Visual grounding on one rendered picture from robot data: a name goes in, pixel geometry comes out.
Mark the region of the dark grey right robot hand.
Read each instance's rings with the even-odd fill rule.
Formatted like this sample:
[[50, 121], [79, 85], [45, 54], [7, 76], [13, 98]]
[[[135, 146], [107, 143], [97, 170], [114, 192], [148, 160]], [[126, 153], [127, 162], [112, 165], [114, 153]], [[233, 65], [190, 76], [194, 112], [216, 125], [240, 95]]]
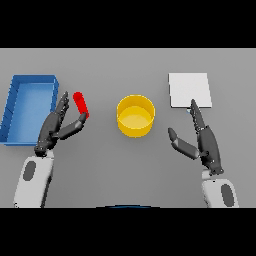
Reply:
[[202, 165], [210, 171], [211, 176], [223, 174], [224, 170], [221, 165], [216, 137], [210, 126], [205, 124], [201, 111], [194, 99], [191, 100], [190, 114], [197, 136], [197, 147], [181, 139], [172, 128], [168, 128], [172, 147], [192, 160], [200, 158]]

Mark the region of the pale square measuring scale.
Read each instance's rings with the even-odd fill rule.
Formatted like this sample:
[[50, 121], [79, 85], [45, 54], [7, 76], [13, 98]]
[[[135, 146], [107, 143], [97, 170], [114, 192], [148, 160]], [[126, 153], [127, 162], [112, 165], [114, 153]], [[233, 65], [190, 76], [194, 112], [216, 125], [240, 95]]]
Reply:
[[192, 99], [199, 108], [212, 107], [206, 73], [169, 73], [168, 84], [172, 108], [189, 108]]

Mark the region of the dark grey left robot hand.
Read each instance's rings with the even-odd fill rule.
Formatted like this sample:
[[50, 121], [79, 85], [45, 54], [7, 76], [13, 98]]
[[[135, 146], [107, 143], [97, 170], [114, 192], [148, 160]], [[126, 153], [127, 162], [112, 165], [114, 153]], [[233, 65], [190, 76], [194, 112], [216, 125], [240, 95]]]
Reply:
[[37, 157], [46, 157], [47, 151], [52, 150], [58, 140], [65, 140], [83, 129], [88, 118], [85, 114], [80, 113], [77, 120], [66, 127], [62, 126], [68, 108], [68, 92], [65, 92], [57, 104], [56, 109], [47, 116], [41, 127], [37, 144], [34, 147], [34, 152]]

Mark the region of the blue tray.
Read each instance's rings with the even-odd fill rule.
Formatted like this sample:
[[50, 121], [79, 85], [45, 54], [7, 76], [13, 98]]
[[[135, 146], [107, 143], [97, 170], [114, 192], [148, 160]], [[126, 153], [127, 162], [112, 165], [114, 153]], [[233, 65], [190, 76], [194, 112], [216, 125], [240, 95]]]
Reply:
[[56, 107], [55, 75], [14, 75], [0, 123], [0, 144], [35, 146], [41, 126]]

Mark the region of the yellow bowl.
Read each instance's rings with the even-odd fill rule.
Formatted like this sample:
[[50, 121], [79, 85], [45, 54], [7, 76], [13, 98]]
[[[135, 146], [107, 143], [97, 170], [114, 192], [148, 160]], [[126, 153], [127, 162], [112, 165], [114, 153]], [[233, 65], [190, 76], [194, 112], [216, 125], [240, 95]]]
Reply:
[[118, 128], [130, 138], [140, 138], [147, 135], [153, 126], [154, 119], [154, 104], [143, 95], [126, 96], [116, 107]]

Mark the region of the red beaker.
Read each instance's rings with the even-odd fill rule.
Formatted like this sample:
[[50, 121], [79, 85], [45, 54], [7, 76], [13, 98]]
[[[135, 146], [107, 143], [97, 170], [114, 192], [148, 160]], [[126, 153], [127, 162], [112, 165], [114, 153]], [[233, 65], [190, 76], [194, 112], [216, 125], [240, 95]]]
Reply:
[[85, 114], [87, 118], [90, 117], [90, 113], [88, 111], [88, 107], [86, 105], [86, 101], [81, 92], [75, 92], [73, 94], [73, 100], [78, 108], [80, 114]]

